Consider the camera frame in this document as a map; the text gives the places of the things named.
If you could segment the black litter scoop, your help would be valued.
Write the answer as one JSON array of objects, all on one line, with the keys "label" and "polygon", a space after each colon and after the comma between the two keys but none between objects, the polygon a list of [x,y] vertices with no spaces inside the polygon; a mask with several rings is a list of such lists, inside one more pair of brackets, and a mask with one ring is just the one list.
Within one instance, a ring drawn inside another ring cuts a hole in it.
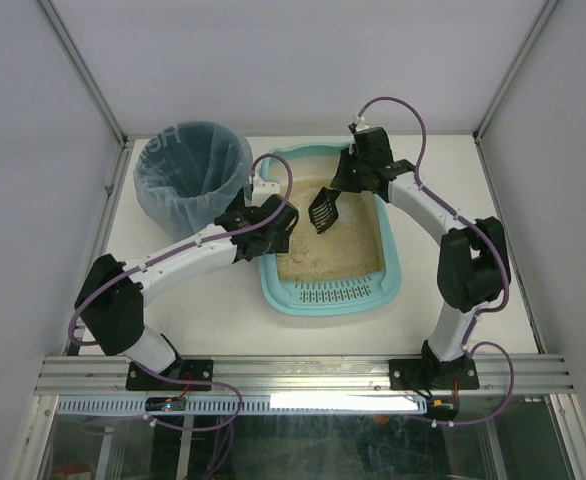
[{"label": "black litter scoop", "polygon": [[340,190],[322,187],[309,205],[309,221],[317,234],[323,234],[338,220],[337,199],[340,195]]}]

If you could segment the teal litter box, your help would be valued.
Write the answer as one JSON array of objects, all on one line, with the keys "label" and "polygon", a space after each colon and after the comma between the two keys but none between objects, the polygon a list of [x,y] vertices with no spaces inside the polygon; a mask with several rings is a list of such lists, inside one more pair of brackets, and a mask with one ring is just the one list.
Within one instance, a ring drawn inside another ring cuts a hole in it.
[{"label": "teal litter box", "polygon": [[[337,170],[340,150],[344,147],[342,143],[308,143],[280,148],[276,153],[288,165],[282,167],[277,161],[266,159],[260,164],[259,175],[266,181],[278,182],[282,194],[290,201],[293,184],[297,181],[321,178],[329,185]],[[262,289],[275,309],[296,316],[334,316],[378,308],[397,295],[402,273],[386,204],[370,192],[360,194],[371,196],[375,203],[382,269],[342,280],[292,282],[279,278],[278,254],[264,255],[259,259]]]}]

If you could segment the black trash bin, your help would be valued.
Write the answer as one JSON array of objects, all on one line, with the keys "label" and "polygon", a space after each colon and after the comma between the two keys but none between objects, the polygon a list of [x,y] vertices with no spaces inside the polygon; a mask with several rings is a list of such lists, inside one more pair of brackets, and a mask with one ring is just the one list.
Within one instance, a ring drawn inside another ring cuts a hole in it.
[{"label": "black trash bin", "polygon": [[162,201],[201,199],[227,203],[244,187],[252,162],[248,141],[210,121],[169,126],[139,156],[139,194]]}]

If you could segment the translucent blue bin liner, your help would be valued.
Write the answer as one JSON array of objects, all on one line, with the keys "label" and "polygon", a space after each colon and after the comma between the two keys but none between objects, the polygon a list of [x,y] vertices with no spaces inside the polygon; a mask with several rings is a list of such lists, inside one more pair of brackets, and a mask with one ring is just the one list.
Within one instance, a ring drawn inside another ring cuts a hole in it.
[{"label": "translucent blue bin liner", "polygon": [[[248,179],[249,175],[240,191],[244,190]],[[192,236],[212,223],[215,218],[225,212],[240,192],[227,203],[201,199],[162,201],[139,194],[135,182],[134,187],[138,203],[145,214],[175,242]]]}]

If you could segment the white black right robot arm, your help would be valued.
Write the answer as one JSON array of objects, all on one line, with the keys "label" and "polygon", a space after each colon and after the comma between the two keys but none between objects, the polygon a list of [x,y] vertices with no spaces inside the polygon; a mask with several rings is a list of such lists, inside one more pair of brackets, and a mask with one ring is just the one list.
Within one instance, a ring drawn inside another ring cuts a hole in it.
[{"label": "white black right robot arm", "polygon": [[436,284],[443,305],[436,327],[422,348],[431,363],[450,365],[465,355],[477,317],[510,286],[503,225],[497,218],[469,220],[430,190],[418,167],[395,160],[386,131],[352,131],[342,149],[331,187],[370,192],[403,211],[439,247]]}]

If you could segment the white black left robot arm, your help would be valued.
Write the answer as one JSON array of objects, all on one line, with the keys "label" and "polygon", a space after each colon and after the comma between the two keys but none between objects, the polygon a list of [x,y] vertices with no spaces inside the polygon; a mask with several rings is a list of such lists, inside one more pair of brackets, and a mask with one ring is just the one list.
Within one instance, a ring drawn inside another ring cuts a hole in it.
[{"label": "white black left robot arm", "polygon": [[95,260],[75,301],[89,343],[107,356],[122,355],[162,374],[177,366],[170,341],[147,326],[145,309],[181,283],[203,273],[263,255],[285,253],[298,209],[278,194],[260,206],[227,210],[200,232],[151,255]]}]

